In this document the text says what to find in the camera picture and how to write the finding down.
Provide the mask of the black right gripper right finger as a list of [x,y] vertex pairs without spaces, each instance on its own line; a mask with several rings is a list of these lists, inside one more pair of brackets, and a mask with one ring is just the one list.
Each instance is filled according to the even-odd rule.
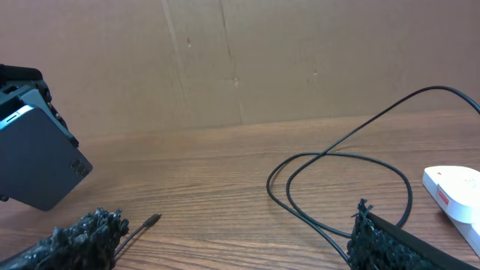
[[365,199],[354,214],[348,263],[358,270],[478,270],[371,213]]

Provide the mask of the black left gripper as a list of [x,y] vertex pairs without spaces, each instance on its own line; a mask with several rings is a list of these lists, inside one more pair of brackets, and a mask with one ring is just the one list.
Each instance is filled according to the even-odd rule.
[[66,121],[52,105],[52,95],[42,73],[31,67],[1,64],[1,120],[25,104],[42,109],[71,144],[79,147],[80,143],[68,130]]

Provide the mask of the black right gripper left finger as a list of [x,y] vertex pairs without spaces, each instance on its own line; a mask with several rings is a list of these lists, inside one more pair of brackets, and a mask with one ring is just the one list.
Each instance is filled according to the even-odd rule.
[[98,208],[67,228],[56,227],[52,235],[1,263],[2,269],[64,270],[115,267],[114,253],[129,231],[129,221],[121,211]]

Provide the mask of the Samsung Galaxy smartphone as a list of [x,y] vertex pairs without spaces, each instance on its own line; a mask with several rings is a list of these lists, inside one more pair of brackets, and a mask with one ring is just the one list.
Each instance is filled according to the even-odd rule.
[[1,121],[1,195],[49,211],[93,166],[40,108]]

